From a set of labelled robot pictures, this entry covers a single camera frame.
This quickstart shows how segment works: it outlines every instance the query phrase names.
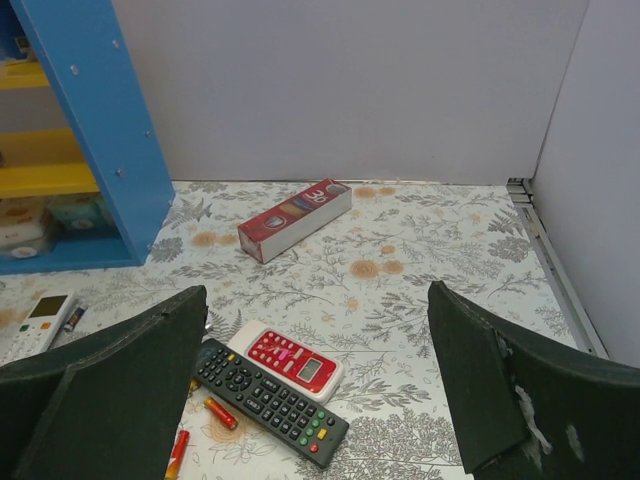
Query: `shelf board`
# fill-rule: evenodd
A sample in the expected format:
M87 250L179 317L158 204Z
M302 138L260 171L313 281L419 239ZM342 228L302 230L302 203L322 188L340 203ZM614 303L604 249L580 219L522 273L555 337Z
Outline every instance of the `shelf board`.
M0 65L0 90L47 86L49 86L47 76L38 62Z
M0 198L100 191L70 129L0 134Z
M64 234L47 255L0 260L0 275L137 265L117 231Z

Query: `red and white remote control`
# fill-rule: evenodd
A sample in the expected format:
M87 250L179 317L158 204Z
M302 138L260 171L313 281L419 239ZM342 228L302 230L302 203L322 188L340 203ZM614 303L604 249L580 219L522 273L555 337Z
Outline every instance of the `red and white remote control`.
M242 327L228 346L323 405L344 377L340 362L256 320Z

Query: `calculator screen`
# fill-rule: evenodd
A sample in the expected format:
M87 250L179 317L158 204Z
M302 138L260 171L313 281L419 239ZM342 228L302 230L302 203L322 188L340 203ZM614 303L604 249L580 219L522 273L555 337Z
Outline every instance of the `calculator screen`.
M304 368L300 370L298 378L304 380L305 382L310 382L321 365L322 363L320 363L318 360L310 358Z
M59 295L57 297L45 297L38 302L36 308L33 309L29 318L35 317L49 317L55 315L62 307L62 304L67 299L67 295Z

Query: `floral tablecloth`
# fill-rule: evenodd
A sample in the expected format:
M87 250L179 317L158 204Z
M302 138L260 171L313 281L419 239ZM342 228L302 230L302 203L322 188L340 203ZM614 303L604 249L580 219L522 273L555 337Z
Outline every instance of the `floral tablecloth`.
M324 473L237 412L226 430L201 389L180 424L191 432L181 479L466 478L427 322L434 279L575 346L505 188L354 184L352 210L260 265L237 225L306 184L175 186L145 266L1 277L0 326L8 337L41 292L75 289L89 309L61 345L204 284L221 340L257 319L345 364L328 408L351 429Z

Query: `red box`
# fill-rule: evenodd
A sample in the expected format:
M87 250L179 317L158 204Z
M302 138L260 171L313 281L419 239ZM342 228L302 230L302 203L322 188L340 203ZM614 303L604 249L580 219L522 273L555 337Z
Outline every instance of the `red box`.
M267 263L350 208L351 189L323 180L240 225L240 245Z

